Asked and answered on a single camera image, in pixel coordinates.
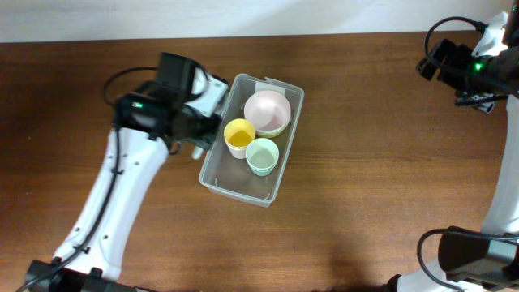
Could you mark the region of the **yellow plastic cup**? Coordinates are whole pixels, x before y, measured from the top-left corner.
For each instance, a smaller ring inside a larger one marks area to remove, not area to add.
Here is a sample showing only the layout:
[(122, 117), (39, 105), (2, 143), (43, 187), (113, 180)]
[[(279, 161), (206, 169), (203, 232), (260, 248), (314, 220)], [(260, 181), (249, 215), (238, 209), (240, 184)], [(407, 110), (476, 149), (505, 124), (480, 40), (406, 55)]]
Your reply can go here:
[(225, 126), (224, 138), (229, 147), (245, 149), (255, 139), (255, 128), (246, 119), (237, 118)]

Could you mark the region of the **pink plastic cup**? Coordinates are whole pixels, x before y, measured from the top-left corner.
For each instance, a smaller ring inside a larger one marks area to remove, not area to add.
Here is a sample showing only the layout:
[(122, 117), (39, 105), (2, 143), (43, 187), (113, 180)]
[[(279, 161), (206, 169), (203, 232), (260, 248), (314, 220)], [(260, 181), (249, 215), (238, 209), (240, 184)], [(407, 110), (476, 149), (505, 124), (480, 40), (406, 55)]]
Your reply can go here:
[(234, 158), (239, 159), (239, 160), (246, 158), (246, 150), (247, 150), (246, 148), (235, 148), (235, 147), (229, 146), (228, 149), (229, 149), (230, 154)]

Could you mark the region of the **yellow plastic bowl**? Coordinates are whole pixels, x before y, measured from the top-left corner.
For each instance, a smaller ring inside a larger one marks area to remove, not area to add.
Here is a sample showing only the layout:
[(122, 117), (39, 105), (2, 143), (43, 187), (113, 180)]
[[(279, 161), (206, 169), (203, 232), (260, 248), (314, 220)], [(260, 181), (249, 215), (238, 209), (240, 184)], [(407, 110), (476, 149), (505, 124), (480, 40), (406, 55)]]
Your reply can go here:
[(280, 128), (280, 129), (277, 129), (275, 131), (261, 131), (261, 130), (257, 130), (256, 134), (259, 137), (269, 138), (270, 139), (270, 138), (273, 138), (273, 137), (276, 137), (276, 136), (280, 135), (283, 131), (284, 131), (284, 128)]

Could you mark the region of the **cream plastic cup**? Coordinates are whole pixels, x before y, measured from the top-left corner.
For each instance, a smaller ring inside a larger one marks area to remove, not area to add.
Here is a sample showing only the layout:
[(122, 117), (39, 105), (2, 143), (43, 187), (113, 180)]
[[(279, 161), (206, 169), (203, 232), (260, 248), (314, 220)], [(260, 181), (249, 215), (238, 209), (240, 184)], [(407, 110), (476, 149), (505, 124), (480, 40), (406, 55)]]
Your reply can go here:
[(259, 138), (253, 140), (246, 150), (246, 160), (250, 161), (254, 166), (268, 167), (274, 162), (278, 162), (279, 148), (270, 139)]

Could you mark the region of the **pink plastic bowl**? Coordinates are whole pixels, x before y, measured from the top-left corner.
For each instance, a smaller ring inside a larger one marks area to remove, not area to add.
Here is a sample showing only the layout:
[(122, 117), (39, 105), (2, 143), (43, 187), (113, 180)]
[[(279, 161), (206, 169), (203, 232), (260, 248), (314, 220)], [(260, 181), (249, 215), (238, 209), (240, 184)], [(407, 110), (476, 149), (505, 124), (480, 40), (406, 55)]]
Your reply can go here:
[(277, 131), (288, 124), (291, 105), (279, 92), (263, 90), (247, 99), (244, 117), (258, 131)]

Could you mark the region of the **grey plastic spoon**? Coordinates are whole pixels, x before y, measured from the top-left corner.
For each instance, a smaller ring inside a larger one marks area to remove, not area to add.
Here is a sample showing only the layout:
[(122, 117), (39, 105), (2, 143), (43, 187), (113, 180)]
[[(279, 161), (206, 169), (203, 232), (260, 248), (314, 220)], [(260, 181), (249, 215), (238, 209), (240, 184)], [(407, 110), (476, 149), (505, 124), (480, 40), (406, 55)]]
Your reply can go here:
[(198, 146), (195, 146), (191, 153), (191, 158), (194, 160), (199, 160), (203, 154), (204, 154), (204, 150)]

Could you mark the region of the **green plastic cup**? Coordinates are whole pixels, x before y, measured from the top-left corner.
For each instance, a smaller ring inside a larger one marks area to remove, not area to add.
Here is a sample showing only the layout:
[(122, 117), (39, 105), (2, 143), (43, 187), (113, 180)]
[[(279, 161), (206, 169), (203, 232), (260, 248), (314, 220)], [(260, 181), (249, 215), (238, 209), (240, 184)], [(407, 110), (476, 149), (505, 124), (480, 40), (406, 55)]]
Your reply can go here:
[(265, 177), (273, 172), (274, 168), (277, 166), (277, 163), (274, 162), (273, 164), (269, 165), (268, 167), (258, 167), (254, 166), (250, 161), (247, 162), (248, 166), (250, 167), (251, 171), (260, 177)]

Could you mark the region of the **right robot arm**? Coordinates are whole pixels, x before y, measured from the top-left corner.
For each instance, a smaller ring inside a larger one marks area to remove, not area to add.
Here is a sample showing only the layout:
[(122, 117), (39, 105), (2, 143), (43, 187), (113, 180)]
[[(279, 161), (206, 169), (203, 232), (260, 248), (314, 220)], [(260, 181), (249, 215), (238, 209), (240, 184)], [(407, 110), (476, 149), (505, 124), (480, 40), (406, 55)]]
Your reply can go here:
[(387, 291), (516, 291), (518, 289), (518, 3), (487, 21), (459, 17), (480, 35), (474, 46), (443, 39), (416, 66), (427, 80), (452, 88), (455, 104), (490, 113), (504, 110), (504, 152), (493, 178), (476, 176), (486, 187), (480, 226), (451, 225), (428, 230), (416, 244), (418, 271), (396, 275)]

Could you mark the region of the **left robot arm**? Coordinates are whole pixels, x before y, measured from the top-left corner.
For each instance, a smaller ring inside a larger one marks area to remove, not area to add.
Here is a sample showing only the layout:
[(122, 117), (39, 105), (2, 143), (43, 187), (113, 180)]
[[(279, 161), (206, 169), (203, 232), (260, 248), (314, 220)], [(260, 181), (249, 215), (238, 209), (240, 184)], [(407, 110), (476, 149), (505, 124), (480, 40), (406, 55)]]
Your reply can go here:
[(111, 101), (114, 112), (100, 172), (73, 229), (49, 263), (34, 260), (22, 291), (130, 291), (118, 283), (129, 234), (158, 170), (195, 145), (193, 157), (208, 151), (221, 126), (229, 84), (197, 61), (163, 53), (154, 79)]

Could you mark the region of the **clear plastic storage container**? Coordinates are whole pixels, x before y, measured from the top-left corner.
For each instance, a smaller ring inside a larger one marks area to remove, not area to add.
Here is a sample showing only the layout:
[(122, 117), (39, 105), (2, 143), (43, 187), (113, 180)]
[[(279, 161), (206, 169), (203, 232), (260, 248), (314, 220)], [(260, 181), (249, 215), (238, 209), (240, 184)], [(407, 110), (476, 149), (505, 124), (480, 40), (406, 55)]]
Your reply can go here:
[[(248, 97), (256, 93), (255, 82), (275, 84), (285, 88), (285, 97), (291, 105), (291, 117), (288, 127), (272, 141), (280, 150), (280, 157), (273, 172), (265, 177), (255, 175), (247, 162), (234, 158), (224, 141), (224, 128), (228, 122), (243, 118), (243, 109)], [(199, 181), (211, 192), (235, 200), (261, 207), (269, 207), (276, 199), (285, 167), (289, 160), (291, 146), (302, 111), (305, 92), (292, 84), (280, 80), (258, 79), (247, 74), (235, 77), (220, 110), (222, 123), (216, 140), (204, 159), (199, 174)]]

